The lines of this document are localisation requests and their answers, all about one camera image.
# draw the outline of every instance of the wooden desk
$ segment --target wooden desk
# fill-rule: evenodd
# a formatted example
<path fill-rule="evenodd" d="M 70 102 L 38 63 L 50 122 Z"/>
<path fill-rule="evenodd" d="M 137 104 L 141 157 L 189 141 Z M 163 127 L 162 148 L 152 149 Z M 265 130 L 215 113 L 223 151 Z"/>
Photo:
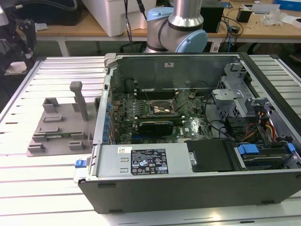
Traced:
<path fill-rule="evenodd" d="M 231 2 L 233 9 L 239 8 L 242 2 Z M 236 20 L 238 10 L 225 9 L 224 15 Z M 282 10 L 288 15 L 300 16 L 301 12 Z M 237 42 L 270 42 L 270 43 L 300 43 L 301 30 L 290 24 L 283 23 L 282 26 L 264 26 L 260 23 L 262 15 L 251 14 L 248 23 L 241 23 L 244 32 Z M 227 28 L 221 23 L 218 33 L 209 33 L 208 37 L 212 42 L 212 48 L 218 47 L 227 35 Z M 146 41 L 147 29 L 137 29 L 132 31 L 133 41 Z M 62 55 L 69 56 L 66 41 L 127 41 L 127 34 L 121 36 L 108 37 L 102 27 L 96 22 L 89 12 L 84 12 L 81 21 L 76 26 L 51 25 L 46 31 L 37 32 L 38 40 L 55 40 L 58 42 Z"/>

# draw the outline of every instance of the warning label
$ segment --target warning label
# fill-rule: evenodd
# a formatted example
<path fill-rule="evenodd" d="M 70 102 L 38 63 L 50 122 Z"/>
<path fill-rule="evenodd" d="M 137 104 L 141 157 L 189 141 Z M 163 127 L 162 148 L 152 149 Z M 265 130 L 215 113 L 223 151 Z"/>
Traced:
<path fill-rule="evenodd" d="M 165 149 L 132 150 L 131 161 L 133 175 L 168 173 Z"/>

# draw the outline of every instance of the motherboard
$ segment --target motherboard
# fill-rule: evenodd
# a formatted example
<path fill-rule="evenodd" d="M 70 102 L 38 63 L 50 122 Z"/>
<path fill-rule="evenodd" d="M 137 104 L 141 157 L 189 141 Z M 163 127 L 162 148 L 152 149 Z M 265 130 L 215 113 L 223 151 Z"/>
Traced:
<path fill-rule="evenodd" d="M 169 99 L 143 94 L 113 94 L 116 144 L 183 143 L 212 139 L 202 111 L 204 97 L 181 90 Z"/>

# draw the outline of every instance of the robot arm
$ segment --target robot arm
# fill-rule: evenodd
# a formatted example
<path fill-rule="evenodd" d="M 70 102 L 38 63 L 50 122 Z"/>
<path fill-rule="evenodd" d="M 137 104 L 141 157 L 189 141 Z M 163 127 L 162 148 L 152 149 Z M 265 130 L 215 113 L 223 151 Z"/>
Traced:
<path fill-rule="evenodd" d="M 13 62 L 24 62 L 27 71 L 34 65 L 34 46 L 37 43 L 35 25 L 32 20 L 19 20 L 14 17 L 14 12 L 21 6 L 14 1 L 1 1 L 0 6 L 0 40 L 5 40 L 10 49 L 0 52 L 0 68 L 3 72 Z M 26 43 L 17 32 L 17 28 L 26 36 Z"/>
<path fill-rule="evenodd" d="M 208 37 L 201 30 L 201 4 L 202 0 L 174 0 L 174 8 L 151 9 L 146 52 L 202 52 Z"/>

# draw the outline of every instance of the yellow cable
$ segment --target yellow cable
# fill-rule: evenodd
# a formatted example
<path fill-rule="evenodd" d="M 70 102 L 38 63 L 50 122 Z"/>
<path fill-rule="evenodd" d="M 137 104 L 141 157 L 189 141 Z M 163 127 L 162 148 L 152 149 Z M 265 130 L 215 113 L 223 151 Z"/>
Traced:
<path fill-rule="evenodd" d="M 257 132 L 257 130 L 253 131 L 248 136 L 246 136 L 244 139 L 242 139 L 241 142 L 243 142 L 244 140 L 247 140 L 248 138 L 250 138 L 251 136 L 253 136 L 256 132 Z"/>
<path fill-rule="evenodd" d="M 273 137 L 273 129 L 272 129 L 272 127 L 271 126 L 269 126 L 269 125 L 265 125 L 266 127 L 268 127 L 270 130 L 271 130 L 271 136 L 272 136 L 272 139 L 274 139 L 274 137 Z"/>

